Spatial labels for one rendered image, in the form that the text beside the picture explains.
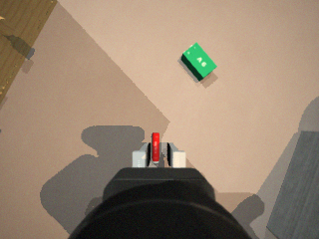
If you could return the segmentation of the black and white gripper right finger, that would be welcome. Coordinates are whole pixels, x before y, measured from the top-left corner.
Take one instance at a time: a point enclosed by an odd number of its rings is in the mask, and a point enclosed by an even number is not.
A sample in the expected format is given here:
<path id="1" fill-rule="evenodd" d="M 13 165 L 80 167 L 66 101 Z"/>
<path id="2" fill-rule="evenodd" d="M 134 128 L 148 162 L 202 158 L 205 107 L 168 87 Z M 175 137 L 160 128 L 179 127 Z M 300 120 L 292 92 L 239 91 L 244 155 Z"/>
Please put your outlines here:
<path id="1" fill-rule="evenodd" d="M 166 158 L 170 167 L 185 167 L 185 152 L 178 150 L 172 142 L 166 144 Z"/>

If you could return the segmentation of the small brown wooden chest of drawers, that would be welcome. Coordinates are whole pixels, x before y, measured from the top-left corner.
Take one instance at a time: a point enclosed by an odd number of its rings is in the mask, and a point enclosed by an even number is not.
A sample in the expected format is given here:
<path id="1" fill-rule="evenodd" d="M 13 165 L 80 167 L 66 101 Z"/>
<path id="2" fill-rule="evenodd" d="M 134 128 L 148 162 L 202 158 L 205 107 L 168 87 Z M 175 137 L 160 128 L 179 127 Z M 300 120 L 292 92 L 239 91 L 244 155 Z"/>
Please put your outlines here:
<path id="1" fill-rule="evenodd" d="M 32 46 L 34 45 L 34 43 L 35 43 L 37 37 L 39 36 L 41 30 L 43 29 L 43 27 L 44 27 L 46 21 L 48 20 L 50 14 L 52 13 L 52 11 L 53 11 L 53 9 L 54 9 L 54 7 L 56 6 L 56 4 L 57 4 L 58 1 L 57 1 L 57 0 L 51 0 L 51 2 L 52 2 L 52 4 L 51 4 L 49 10 L 47 11 L 45 17 L 43 18 L 43 20 L 42 20 L 41 24 L 39 25 L 37 31 L 35 32 L 33 38 L 31 39 L 31 41 L 30 41 L 30 43 L 29 43 L 29 45 L 27 46 L 27 48 L 26 48 L 24 54 L 22 55 L 22 57 L 21 57 L 19 63 L 17 64 L 17 66 L 16 66 L 14 72 L 12 73 L 12 75 L 11 75 L 9 81 L 7 82 L 6 86 L 5 86 L 5 87 L 0 86 L 0 94 L 1 94 L 1 96 L 0 96 L 0 105 L 1 105 L 1 103 L 2 103 L 2 101 L 3 101 L 3 99 L 4 99 L 4 97 L 5 97 L 5 95 L 7 94 L 7 92 L 8 92 L 8 90 L 9 90 L 11 84 L 13 83 L 13 81 L 14 81 L 14 79 L 15 79 L 17 73 L 19 72 L 19 70 L 20 70 L 22 64 L 24 63 L 24 61 L 25 61 L 27 55 L 29 54 L 29 52 L 30 52 Z"/>

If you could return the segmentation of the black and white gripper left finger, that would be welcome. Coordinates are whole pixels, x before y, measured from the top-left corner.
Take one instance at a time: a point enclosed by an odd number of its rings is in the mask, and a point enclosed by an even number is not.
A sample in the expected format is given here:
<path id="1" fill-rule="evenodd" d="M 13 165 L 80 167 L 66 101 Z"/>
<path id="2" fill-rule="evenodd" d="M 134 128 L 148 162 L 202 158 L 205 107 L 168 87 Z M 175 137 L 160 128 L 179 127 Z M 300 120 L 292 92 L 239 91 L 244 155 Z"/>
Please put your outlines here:
<path id="1" fill-rule="evenodd" d="M 147 167 L 151 160 L 151 143 L 145 142 L 140 150 L 133 151 L 133 167 Z"/>

